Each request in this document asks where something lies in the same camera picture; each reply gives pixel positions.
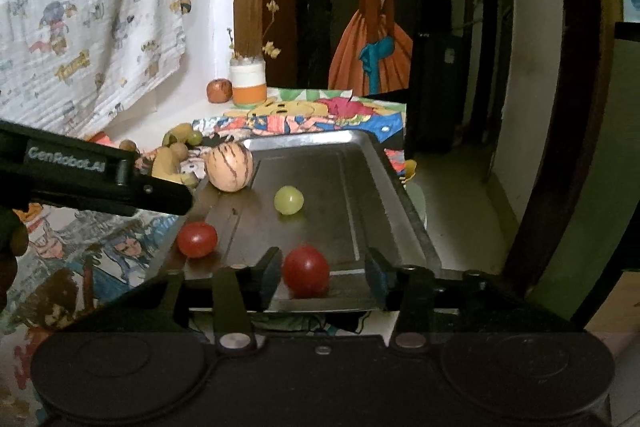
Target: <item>baking tray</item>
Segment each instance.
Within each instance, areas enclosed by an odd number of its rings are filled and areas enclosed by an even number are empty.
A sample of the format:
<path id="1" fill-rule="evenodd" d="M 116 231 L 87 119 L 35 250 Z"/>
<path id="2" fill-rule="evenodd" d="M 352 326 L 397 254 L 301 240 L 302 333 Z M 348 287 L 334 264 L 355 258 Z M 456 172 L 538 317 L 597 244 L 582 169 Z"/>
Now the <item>baking tray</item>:
<path id="1" fill-rule="evenodd" d="M 147 278 L 169 269 L 184 270 L 187 279 L 206 278 L 220 266 L 253 266 L 270 247 L 286 255 L 308 244 L 330 265 L 327 295 L 292 299 L 281 282 L 270 311 L 327 312 L 376 308 L 364 275 L 370 247 L 395 266 L 424 266 L 439 277 L 440 260 L 375 135 L 340 130 L 243 143 L 254 155 L 250 185 L 229 194 L 203 180 L 193 208 L 168 232 Z M 305 197 L 304 207 L 293 216 L 281 216 L 273 207 L 283 185 L 297 187 Z M 175 237 L 190 221 L 216 228 L 216 254 L 187 261 L 179 253 Z"/>

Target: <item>grape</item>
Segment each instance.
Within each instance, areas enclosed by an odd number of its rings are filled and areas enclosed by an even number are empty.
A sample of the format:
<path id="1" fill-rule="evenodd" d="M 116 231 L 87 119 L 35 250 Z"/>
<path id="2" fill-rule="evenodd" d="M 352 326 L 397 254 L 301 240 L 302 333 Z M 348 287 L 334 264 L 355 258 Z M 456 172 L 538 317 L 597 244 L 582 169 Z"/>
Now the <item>grape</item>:
<path id="1" fill-rule="evenodd" d="M 198 145 L 200 145 L 202 143 L 202 133 L 198 130 L 193 131 L 188 137 L 187 137 L 187 143 L 189 145 L 191 145 L 191 147 L 197 147 Z"/>
<path id="2" fill-rule="evenodd" d="M 276 192 L 273 198 L 273 206 L 283 216 L 292 216 L 302 208 L 305 203 L 305 197 L 297 188 L 291 185 L 285 185 Z"/>

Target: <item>printed cloth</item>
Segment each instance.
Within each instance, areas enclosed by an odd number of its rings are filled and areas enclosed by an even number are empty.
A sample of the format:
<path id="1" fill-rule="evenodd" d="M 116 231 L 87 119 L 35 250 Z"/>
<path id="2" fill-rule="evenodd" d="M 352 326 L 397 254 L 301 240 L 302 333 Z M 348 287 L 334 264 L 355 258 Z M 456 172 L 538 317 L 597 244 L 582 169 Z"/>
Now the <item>printed cloth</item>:
<path id="1" fill-rule="evenodd" d="M 0 0 L 0 118 L 102 131 L 178 69 L 189 0 Z"/>
<path id="2" fill-rule="evenodd" d="M 205 153 L 226 140 L 344 128 L 364 128 L 379 139 L 402 132 L 401 105 L 361 102 L 343 92 L 270 90 L 270 95 L 273 100 L 252 110 L 226 110 L 221 116 L 195 120 L 203 144 L 190 151 L 182 171 L 204 178 Z M 402 175 L 402 151 L 386 150 L 386 155 Z M 154 152 L 145 153 L 138 167 L 148 171 L 153 158 Z M 0 314 L 0 425 L 31 427 L 44 419 L 30 379 L 31 357 L 38 345 L 53 331 L 142 283 L 177 217 L 148 211 L 120 217 L 37 204 L 19 215 L 30 232 L 30 247 L 18 260 L 18 276 L 8 293 L 7 309 Z M 388 339 L 396 316 L 379 311 L 339 317 L 252 314 L 252 320 L 264 331 L 380 334 Z M 212 338 L 202 314 L 191 317 L 190 328 L 203 342 Z"/>

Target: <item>hand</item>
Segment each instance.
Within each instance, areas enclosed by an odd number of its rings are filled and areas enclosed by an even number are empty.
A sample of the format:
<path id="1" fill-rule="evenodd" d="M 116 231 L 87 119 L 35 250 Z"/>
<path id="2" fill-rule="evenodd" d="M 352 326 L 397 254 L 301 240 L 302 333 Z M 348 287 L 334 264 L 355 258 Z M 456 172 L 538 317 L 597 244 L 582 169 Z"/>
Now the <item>hand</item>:
<path id="1" fill-rule="evenodd" d="M 29 247 L 27 227 L 9 208 L 0 207 L 0 311 L 6 307 L 6 293 L 18 272 L 16 257 Z"/>

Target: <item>white container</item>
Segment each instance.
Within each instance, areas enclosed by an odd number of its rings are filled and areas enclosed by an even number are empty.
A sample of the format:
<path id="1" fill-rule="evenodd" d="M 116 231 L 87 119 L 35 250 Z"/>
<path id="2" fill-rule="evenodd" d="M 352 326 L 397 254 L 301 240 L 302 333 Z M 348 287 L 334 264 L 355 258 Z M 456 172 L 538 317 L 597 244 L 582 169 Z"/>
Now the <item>white container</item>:
<path id="1" fill-rule="evenodd" d="M 262 57 L 231 60 L 229 80 L 236 105 L 255 105 L 267 99 L 267 79 Z"/>

